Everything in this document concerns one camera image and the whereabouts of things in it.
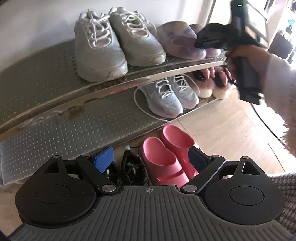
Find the person's right hand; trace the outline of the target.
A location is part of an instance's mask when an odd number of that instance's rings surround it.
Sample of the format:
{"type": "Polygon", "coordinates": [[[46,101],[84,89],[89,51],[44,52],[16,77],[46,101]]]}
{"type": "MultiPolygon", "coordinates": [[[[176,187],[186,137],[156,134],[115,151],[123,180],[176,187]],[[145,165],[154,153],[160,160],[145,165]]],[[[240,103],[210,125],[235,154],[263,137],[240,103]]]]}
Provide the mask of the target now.
{"type": "Polygon", "coordinates": [[[261,88],[264,88],[265,76],[272,54],[254,45],[242,45],[235,49],[230,49],[227,52],[226,57],[226,63],[229,66],[229,71],[236,81],[238,81],[238,71],[236,70],[234,59],[237,57],[247,58],[252,68],[260,77],[259,83],[261,88]]]}

